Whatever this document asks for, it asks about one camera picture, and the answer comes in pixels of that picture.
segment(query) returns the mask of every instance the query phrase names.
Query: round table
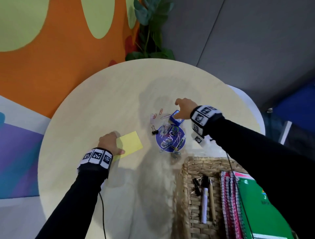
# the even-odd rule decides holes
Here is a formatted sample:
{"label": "round table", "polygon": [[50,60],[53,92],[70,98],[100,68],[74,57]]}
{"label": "round table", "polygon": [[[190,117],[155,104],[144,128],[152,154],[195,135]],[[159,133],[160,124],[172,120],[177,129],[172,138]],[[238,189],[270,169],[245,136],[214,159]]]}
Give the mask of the round table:
{"label": "round table", "polygon": [[[100,136],[136,131],[143,149],[111,166],[101,194],[107,238],[169,238],[173,220],[173,191],[183,160],[200,146],[190,135],[191,121],[181,125],[186,144],[177,160],[159,153],[150,116],[172,114],[176,98],[209,104],[240,125],[260,132],[240,97],[213,75],[194,66],[163,59],[141,59],[108,67],[89,77],[59,106],[43,139],[38,186],[48,218],[75,181],[79,161],[96,147]],[[103,238],[102,205],[98,199],[86,238]]]}

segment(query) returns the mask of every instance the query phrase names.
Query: wicker basket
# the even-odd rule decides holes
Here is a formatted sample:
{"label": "wicker basket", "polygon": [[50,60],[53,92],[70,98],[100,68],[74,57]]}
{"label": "wicker basket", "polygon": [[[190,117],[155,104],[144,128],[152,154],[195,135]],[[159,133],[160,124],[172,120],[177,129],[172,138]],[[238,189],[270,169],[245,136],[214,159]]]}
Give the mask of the wicker basket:
{"label": "wicker basket", "polygon": [[[238,172],[246,171],[235,161],[231,160],[233,170]],[[182,166],[180,178],[182,183],[177,181],[177,231],[179,238],[226,238],[224,218],[222,213],[220,172],[230,171],[230,165],[226,158],[196,158],[188,157]],[[207,224],[201,224],[201,196],[191,194],[194,191],[193,178],[209,176],[213,185],[216,222],[212,222],[210,203],[208,197]]]}

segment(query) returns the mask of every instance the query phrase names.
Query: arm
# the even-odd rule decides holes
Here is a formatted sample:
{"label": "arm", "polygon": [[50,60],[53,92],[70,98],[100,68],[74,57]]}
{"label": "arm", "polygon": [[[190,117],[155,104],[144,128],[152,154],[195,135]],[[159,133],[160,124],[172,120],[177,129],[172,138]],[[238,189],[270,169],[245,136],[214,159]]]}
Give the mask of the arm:
{"label": "arm", "polygon": [[[300,238],[308,238],[311,235],[312,220],[309,220],[307,215],[315,212],[310,201],[314,161],[264,135],[226,120],[217,109],[210,107],[200,113],[205,107],[198,106],[189,99],[177,99],[175,104],[180,106],[180,112],[175,116],[181,119],[191,118],[194,131],[201,136],[210,135],[241,164],[264,189],[270,202]],[[310,173],[305,173],[301,180],[297,175],[306,169],[310,170]],[[283,179],[283,183],[277,184],[273,181],[272,177],[268,176],[272,174]]]}
{"label": "arm", "polygon": [[97,202],[97,194],[101,191],[101,184],[108,178],[112,157],[125,153],[117,148],[116,138],[114,132],[101,137],[98,147],[84,156],[74,184],[36,239],[85,238]]}

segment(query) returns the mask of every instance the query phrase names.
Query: person's left hand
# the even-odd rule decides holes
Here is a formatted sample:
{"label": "person's left hand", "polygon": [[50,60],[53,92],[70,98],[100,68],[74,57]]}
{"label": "person's left hand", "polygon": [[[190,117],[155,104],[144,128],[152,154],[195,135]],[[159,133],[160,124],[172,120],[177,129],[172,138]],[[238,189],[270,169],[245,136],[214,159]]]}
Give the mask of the person's left hand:
{"label": "person's left hand", "polygon": [[97,145],[97,147],[111,151],[113,156],[122,155],[125,153],[125,151],[117,148],[116,139],[117,139],[116,133],[110,132],[109,134],[100,137],[99,144]]}

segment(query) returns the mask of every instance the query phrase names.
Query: green notebook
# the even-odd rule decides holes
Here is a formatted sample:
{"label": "green notebook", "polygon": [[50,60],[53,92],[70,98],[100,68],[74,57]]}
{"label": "green notebook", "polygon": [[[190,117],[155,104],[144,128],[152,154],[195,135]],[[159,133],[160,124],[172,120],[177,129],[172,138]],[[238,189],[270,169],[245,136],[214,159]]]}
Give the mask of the green notebook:
{"label": "green notebook", "polygon": [[293,239],[288,223],[279,211],[269,202],[267,195],[255,180],[239,178],[238,206],[242,215],[243,234],[247,239],[253,239],[244,213],[244,208],[252,229],[254,239]]}

